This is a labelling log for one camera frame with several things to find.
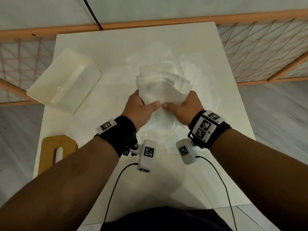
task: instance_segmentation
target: person's right arm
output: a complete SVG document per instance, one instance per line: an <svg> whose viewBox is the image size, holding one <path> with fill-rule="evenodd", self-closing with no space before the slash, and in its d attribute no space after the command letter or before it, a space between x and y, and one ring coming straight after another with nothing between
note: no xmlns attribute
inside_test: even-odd
<svg viewBox="0 0 308 231"><path fill-rule="evenodd" d="M164 103L189 126L203 106L194 91L182 105ZM280 230L308 230L308 166L252 140L234 129L222 133L210 149L223 169Z"/></svg>

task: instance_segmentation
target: person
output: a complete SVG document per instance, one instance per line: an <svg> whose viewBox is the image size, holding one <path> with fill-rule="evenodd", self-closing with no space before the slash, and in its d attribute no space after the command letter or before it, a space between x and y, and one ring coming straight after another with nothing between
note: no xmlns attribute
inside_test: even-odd
<svg viewBox="0 0 308 231"><path fill-rule="evenodd" d="M158 101L144 105L136 91L129 97L122 116L138 131L160 105ZM183 104L164 103L162 107L186 126L204 109L193 91ZM253 204L280 230L308 230L307 165L234 129L223 132L210 152ZM10 198L0 209L0 230L77 230L118 161L115 149L100 136L94 137ZM150 214L147 216L150 219L145 219L140 226L133 213L105 223L102 230L121 227L121 224L147 229L162 225L183 229L183 225L189 225L190 230L196 226L206 227L205 230L231 230L213 210L159 209L138 212L138 217Z"/></svg>

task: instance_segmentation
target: translucent plastic box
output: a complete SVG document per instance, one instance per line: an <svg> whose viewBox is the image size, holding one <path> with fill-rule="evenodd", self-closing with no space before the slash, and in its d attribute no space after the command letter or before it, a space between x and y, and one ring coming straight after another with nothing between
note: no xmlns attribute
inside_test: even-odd
<svg viewBox="0 0 308 231"><path fill-rule="evenodd" d="M27 94L45 105L73 114L100 76L89 56L65 48Z"/></svg>

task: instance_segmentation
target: person's left arm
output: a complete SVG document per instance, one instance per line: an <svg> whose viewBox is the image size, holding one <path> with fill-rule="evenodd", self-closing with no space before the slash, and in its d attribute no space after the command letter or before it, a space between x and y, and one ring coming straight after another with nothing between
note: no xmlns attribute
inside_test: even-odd
<svg viewBox="0 0 308 231"><path fill-rule="evenodd" d="M159 102L144 105L138 91L122 113L138 131ZM59 161L18 191L0 208L0 230L77 230L119 161L100 136Z"/></svg>

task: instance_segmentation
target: dark clothing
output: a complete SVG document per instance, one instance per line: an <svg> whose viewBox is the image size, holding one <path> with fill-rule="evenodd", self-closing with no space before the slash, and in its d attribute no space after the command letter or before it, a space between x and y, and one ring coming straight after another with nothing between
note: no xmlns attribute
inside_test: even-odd
<svg viewBox="0 0 308 231"><path fill-rule="evenodd" d="M121 230L206 230L232 231L213 210L179 210L171 207L152 208L128 214L117 221L104 223L101 231Z"/></svg>

